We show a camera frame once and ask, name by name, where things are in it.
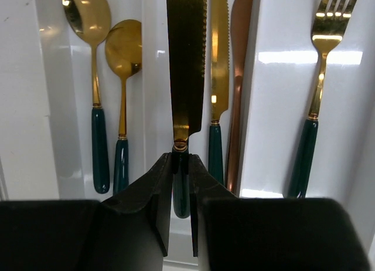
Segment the rose gold knife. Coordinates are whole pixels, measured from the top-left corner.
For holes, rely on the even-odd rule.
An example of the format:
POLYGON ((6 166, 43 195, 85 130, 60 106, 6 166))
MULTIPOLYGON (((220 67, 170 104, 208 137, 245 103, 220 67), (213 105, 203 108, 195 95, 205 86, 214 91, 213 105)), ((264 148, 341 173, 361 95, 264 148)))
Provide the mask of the rose gold knife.
POLYGON ((226 187, 233 194, 236 193, 238 181, 238 167, 240 160, 241 92, 243 86, 252 7, 253 0, 234 0, 231 11, 230 37, 234 65, 234 89, 231 110, 226 187))

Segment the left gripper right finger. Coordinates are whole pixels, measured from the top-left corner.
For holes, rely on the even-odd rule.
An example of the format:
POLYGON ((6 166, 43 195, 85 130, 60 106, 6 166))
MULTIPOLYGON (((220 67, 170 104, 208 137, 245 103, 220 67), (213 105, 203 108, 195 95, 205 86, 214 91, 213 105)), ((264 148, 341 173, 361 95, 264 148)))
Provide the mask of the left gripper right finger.
POLYGON ((236 214, 231 208, 238 198, 210 175, 197 154, 189 154, 188 158, 192 249, 194 257, 198 257, 199 223, 204 220, 204 210, 209 210, 208 222, 224 232, 234 226, 236 214))

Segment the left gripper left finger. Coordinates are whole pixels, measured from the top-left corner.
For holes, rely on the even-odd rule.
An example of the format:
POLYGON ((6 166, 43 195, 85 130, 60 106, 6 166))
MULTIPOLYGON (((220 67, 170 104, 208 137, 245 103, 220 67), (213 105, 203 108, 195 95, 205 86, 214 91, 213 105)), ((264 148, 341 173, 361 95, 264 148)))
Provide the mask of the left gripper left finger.
POLYGON ((103 206, 103 247, 112 257, 166 257, 172 202, 172 154, 164 153, 103 206))

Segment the gold fork green handle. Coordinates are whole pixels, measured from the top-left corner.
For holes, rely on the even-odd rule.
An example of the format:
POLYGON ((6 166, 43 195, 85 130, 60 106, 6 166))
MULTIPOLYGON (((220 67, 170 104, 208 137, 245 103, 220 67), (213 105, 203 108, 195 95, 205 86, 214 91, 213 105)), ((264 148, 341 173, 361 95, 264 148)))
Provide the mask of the gold fork green handle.
POLYGON ((316 11, 311 41, 318 53, 319 70, 288 185, 288 198, 306 196, 316 146, 328 55, 343 40, 356 2, 357 0, 321 0, 316 11))

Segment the gold knife green handle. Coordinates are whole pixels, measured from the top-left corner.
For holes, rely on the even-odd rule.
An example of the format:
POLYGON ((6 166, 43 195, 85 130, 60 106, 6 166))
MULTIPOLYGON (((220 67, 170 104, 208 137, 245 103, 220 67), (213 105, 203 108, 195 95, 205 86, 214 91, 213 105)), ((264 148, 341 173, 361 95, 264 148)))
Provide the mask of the gold knife green handle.
POLYGON ((173 122, 173 208, 190 215, 189 137, 201 130, 207 0, 166 0, 173 122))
POLYGON ((229 8, 228 0, 210 0, 211 124, 208 170, 224 184, 220 117, 229 107, 229 8))

